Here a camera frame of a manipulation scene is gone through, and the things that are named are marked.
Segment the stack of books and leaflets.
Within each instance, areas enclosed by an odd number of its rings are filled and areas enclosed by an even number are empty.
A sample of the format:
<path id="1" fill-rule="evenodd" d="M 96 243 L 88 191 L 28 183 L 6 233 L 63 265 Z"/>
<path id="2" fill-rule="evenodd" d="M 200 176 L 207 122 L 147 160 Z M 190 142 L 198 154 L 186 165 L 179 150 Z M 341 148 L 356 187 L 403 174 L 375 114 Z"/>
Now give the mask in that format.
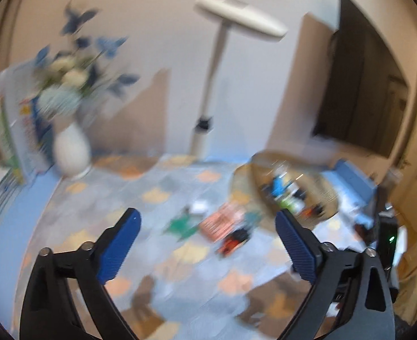
<path id="1" fill-rule="evenodd" d="M 53 131 L 38 109 L 39 83 L 32 61 L 0 72 L 0 165 L 19 183 L 31 183 L 54 164 Z"/>

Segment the orange card box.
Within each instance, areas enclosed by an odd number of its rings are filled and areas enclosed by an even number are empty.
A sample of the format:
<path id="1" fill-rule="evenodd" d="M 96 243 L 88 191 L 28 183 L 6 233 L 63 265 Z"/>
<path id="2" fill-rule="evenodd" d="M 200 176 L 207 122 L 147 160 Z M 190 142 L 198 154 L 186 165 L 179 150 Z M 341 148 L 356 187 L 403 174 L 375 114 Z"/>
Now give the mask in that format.
<path id="1" fill-rule="evenodd" d="M 224 203 L 199 225 L 199 231 L 213 243 L 232 233 L 244 219 L 245 210 L 237 203 Z"/>

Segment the blue white artificial flowers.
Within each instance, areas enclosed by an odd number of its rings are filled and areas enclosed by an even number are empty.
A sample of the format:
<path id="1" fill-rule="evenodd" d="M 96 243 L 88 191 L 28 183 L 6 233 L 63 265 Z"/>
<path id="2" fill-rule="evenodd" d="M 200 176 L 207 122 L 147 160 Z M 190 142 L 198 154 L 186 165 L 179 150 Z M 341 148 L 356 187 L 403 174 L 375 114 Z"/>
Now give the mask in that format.
<path id="1" fill-rule="evenodd" d="M 35 56 L 36 107 L 43 118 L 72 116 L 84 101 L 96 98 L 99 91 L 123 97 L 125 89 L 139 81 L 137 74 L 111 75 L 108 70 L 108 64 L 128 40 L 126 37 L 93 37 L 82 33 L 84 25 L 98 13 L 97 8 L 82 11 L 68 3 L 60 35 L 68 38 L 69 48 L 52 54 L 47 45 Z"/>

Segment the teal leaf-shaped hair clip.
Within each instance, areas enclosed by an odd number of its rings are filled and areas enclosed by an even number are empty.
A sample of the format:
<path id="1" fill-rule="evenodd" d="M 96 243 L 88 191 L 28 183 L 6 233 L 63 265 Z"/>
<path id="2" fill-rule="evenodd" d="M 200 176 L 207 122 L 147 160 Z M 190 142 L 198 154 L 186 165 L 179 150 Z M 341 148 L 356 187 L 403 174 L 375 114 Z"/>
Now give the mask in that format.
<path id="1" fill-rule="evenodd" d="M 201 221 L 200 217 L 184 211 L 169 222 L 164 233 L 173 235 L 178 241 L 183 241 L 197 233 Z"/>

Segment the amber ribbed glass bowl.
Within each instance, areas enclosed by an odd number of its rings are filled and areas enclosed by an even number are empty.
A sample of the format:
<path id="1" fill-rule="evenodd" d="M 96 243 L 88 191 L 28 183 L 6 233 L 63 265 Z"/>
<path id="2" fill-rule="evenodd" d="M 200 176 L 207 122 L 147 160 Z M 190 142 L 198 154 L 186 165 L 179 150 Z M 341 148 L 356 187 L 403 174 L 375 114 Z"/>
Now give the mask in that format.
<path id="1" fill-rule="evenodd" d="M 281 208 L 293 211 L 298 222 L 314 228 L 339 212 L 340 198 L 323 174 L 327 167 L 273 150 L 256 153 L 235 170 L 231 181 L 231 200 L 257 218 L 263 229 L 274 229 L 274 218 Z M 283 177 L 283 196 L 271 196 L 271 181 Z"/>

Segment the black wall television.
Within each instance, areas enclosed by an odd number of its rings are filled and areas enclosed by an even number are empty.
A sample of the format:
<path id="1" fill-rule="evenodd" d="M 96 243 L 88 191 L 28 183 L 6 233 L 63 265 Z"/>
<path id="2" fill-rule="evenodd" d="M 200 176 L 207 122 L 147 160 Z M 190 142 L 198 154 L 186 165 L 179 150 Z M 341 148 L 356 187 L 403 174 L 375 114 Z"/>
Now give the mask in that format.
<path id="1" fill-rule="evenodd" d="M 390 157 L 409 88 L 386 41 L 353 0 L 340 0 L 338 30 L 313 135 Z"/>

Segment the red black-haired toy figurine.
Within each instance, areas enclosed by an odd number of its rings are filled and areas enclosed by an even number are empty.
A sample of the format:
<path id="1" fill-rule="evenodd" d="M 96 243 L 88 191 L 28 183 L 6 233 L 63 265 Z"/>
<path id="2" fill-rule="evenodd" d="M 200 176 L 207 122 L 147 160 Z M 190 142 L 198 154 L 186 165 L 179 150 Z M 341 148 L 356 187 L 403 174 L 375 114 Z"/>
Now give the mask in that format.
<path id="1" fill-rule="evenodd" d="M 249 228 L 243 227 L 229 233 L 222 241 L 221 246 L 217 250 L 217 254 L 222 257 L 230 256 L 234 251 L 244 246 L 251 238 Z"/>

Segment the white charger cube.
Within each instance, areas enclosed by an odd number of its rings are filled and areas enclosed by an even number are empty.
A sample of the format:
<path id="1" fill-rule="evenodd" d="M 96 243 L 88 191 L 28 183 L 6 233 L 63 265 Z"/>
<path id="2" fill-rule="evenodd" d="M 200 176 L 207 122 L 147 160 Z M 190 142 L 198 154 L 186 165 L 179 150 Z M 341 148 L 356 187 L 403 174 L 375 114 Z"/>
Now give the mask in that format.
<path id="1" fill-rule="evenodd" d="M 191 215 L 205 215 L 208 212 L 208 203 L 205 200 L 196 200 L 189 205 Z"/>

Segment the patterned fan-motif tablecloth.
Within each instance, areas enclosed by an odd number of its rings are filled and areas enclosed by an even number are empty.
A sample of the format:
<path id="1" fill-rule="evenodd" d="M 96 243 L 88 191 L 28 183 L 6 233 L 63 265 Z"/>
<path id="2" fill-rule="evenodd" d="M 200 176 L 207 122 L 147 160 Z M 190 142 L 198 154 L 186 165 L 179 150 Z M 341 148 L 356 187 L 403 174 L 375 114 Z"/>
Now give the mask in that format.
<path id="1" fill-rule="evenodd" d="M 39 250 L 77 249 L 133 207 L 141 214 L 141 230 L 106 289 L 140 339 L 275 339 L 310 286 L 291 271 L 250 171 L 248 165 L 196 164 L 182 156 L 103 157 L 81 180 L 61 181 L 23 259 L 13 336 Z M 190 204 L 214 211 L 226 202 L 244 208 L 251 227 L 249 241 L 230 256 L 220 257 L 218 245 L 194 229 L 176 230 Z"/>

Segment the blue toy bottle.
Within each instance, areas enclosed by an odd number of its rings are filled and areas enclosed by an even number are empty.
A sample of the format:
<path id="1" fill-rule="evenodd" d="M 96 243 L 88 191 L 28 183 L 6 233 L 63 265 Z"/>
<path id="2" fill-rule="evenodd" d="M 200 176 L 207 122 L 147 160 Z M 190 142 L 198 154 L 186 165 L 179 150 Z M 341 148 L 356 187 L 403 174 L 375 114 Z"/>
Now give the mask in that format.
<path id="1" fill-rule="evenodd" d="M 286 184 L 283 177 L 274 177 L 271 181 L 271 196 L 279 198 L 284 195 Z"/>

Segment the white ribbed vase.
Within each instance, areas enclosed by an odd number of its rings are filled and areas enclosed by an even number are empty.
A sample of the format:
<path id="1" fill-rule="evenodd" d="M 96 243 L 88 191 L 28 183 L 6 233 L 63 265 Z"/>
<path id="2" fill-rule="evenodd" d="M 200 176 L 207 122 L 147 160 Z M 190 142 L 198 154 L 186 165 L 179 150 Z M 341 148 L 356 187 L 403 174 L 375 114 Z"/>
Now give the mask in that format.
<path id="1" fill-rule="evenodd" d="M 92 150 L 76 121 L 55 135 L 53 157 L 61 175 L 68 179 L 80 179 L 91 170 Z"/>

